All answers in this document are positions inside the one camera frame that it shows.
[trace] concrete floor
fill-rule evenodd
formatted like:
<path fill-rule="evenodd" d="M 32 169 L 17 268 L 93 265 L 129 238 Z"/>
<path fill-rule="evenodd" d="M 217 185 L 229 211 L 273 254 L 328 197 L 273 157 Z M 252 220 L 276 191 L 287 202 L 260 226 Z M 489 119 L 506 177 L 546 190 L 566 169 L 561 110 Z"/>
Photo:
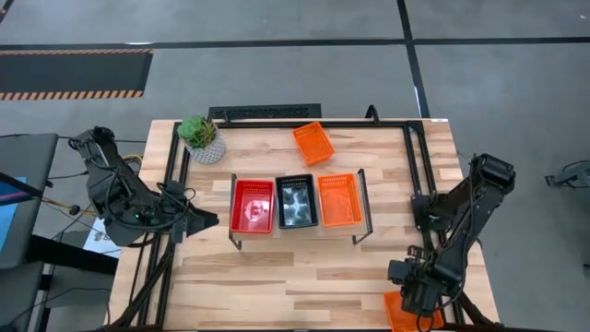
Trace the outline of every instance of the concrete floor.
<path fill-rule="evenodd" d="M 415 38 L 590 36 L 585 0 L 407 1 Z M 186 42 L 285 38 L 401 38 L 394 0 L 16 0 L 0 44 Z M 418 46 L 431 116 L 449 118 L 457 148 L 512 164 L 516 189 L 482 233 L 500 318 L 507 326 L 585 331 L 590 326 L 590 193 L 550 189 L 543 179 L 588 159 L 590 44 Z M 0 103 L 0 135 L 93 125 L 145 139 L 149 122 L 206 114 L 209 106 L 321 102 L 324 117 L 416 117 L 404 46 L 157 50 L 141 99 Z M 122 153 L 143 151 L 121 144 Z M 464 172 L 466 161 L 462 160 Z M 52 175 L 80 172 L 60 141 Z M 85 179 L 56 182 L 47 196 L 85 206 Z M 35 232 L 54 236 L 68 220 L 41 210 Z M 81 231 L 76 225 L 73 230 Z M 52 316 L 100 324 L 104 302 Z"/>

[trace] orange basket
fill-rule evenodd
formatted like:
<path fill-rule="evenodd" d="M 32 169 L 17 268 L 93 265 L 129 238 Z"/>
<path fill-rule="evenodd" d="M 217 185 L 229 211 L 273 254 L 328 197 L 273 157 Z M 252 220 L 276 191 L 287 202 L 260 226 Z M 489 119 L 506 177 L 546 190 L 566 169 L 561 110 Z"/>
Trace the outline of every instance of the orange basket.
<path fill-rule="evenodd" d="M 311 123 L 293 130 L 297 146 L 308 165 L 328 160 L 334 154 L 334 148 L 322 129 L 320 123 Z"/>
<path fill-rule="evenodd" d="M 354 174 L 318 176 L 317 182 L 325 227 L 362 222 Z"/>
<path fill-rule="evenodd" d="M 399 291 L 384 293 L 383 299 L 385 300 L 385 310 L 387 310 L 389 325 L 393 332 L 418 331 L 418 316 L 402 310 L 402 296 Z M 444 325 L 440 310 L 434 313 L 433 318 L 421 317 L 419 323 L 422 331 L 428 331 L 431 324 L 431 328 L 441 328 Z"/>

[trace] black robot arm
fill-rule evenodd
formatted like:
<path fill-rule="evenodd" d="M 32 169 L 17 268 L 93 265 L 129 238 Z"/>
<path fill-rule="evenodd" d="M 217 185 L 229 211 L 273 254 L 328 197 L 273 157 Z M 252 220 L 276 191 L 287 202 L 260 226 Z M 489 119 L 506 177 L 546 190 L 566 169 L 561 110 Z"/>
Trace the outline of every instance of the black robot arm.
<path fill-rule="evenodd" d="M 431 197 L 422 215 L 432 229 L 452 230 L 427 257 L 391 261 L 388 278 L 402 286 L 402 309 L 432 316 L 441 295 L 459 298 L 466 280 L 467 253 L 491 213 L 514 188 L 513 165 L 483 154 L 471 161 L 469 175 L 448 194 Z"/>
<path fill-rule="evenodd" d="M 146 231 L 171 231 L 171 241 L 180 243 L 183 234 L 218 224 L 217 215 L 193 207 L 176 181 L 158 184 L 153 192 L 139 179 L 118 153 L 114 133 L 95 127 L 68 141 L 88 169 L 88 197 L 104 219 L 107 234 L 126 246 Z"/>

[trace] plastic basket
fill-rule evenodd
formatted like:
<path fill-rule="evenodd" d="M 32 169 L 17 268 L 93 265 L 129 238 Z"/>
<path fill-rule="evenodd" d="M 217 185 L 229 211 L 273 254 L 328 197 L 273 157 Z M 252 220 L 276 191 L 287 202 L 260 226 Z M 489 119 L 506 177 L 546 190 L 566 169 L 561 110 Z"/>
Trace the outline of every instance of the plastic basket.
<path fill-rule="evenodd" d="M 384 293 L 383 299 L 385 300 L 385 310 L 387 311 L 389 325 L 393 332 L 418 331 L 418 316 L 402 310 L 402 296 L 399 291 Z M 441 311 L 438 310 L 434 313 L 433 318 L 421 317 L 419 324 L 422 331 L 428 331 L 431 325 L 431 328 L 443 327 L 444 321 Z"/>
<path fill-rule="evenodd" d="M 354 174 L 319 176 L 317 180 L 325 227 L 362 222 Z"/>
<path fill-rule="evenodd" d="M 236 182 L 231 210 L 231 231 L 270 233 L 273 230 L 273 185 L 272 181 Z"/>
<path fill-rule="evenodd" d="M 278 227 L 292 229 L 317 226 L 315 193 L 311 174 L 275 179 L 278 197 Z"/>
<path fill-rule="evenodd" d="M 315 122 L 294 129 L 293 136 L 308 165 L 328 160 L 334 154 L 334 148 L 320 123 Z"/>

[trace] plant pot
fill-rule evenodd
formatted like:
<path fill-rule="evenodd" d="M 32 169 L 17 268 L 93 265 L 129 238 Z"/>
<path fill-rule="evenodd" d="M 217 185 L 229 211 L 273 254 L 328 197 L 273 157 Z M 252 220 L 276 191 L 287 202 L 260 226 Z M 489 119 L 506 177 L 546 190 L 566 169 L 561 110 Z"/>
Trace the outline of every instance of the plant pot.
<path fill-rule="evenodd" d="M 218 162 L 225 154 L 225 141 L 217 126 L 215 126 L 215 139 L 208 146 L 204 148 L 191 148 L 184 139 L 183 143 L 193 160 L 202 164 Z"/>

